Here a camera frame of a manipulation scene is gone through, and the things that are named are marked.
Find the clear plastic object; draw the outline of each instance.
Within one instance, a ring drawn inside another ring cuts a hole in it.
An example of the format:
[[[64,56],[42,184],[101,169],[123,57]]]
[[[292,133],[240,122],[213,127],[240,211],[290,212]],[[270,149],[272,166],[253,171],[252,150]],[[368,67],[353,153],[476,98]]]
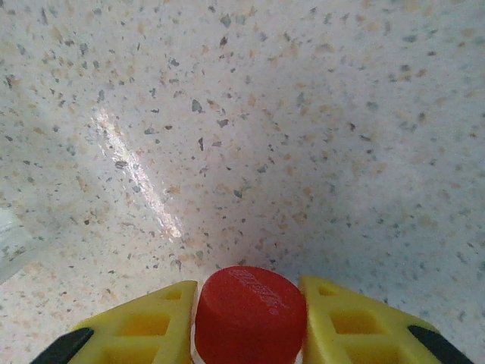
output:
[[[0,284],[37,254],[36,244],[10,209],[0,209]]]

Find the black rubber pad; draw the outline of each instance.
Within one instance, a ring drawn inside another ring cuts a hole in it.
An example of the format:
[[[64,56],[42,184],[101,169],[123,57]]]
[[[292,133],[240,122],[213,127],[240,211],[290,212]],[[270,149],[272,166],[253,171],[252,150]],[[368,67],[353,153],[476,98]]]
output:
[[[460,350],[447,341],[441,334],[411,325],[408,330],[416,337],[442,364],[473,364]]]
[[[42,351],[31,364],[68,364],[93,334],[94,330],[91,328],[80,328],[62,335]]]

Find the terrazzo surface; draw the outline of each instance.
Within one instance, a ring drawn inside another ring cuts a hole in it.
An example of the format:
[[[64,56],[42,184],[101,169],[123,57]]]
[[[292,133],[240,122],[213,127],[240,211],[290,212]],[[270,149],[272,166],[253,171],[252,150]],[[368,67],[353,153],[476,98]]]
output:
[[[1,0],[0,21],[0,206],[37,248],[0,288],[1,362],[234,264],[331,279],[483,362],[483,2]]]

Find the red cap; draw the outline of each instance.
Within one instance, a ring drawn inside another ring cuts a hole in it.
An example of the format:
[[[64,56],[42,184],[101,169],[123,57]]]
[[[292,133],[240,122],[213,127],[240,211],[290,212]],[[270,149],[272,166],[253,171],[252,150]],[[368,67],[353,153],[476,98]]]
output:
[[[293,364],[305,330],[304,296],[272,271],[229,267],[202,287],[195,342],[207,364]]]

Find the speckled countertop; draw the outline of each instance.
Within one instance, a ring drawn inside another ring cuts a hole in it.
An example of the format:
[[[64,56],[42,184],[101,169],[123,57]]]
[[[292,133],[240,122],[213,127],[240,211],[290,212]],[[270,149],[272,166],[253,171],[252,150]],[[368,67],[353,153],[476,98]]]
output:
[[[0,361],[219,267],[311,273],[485,357],[485,6],[0,1]]]

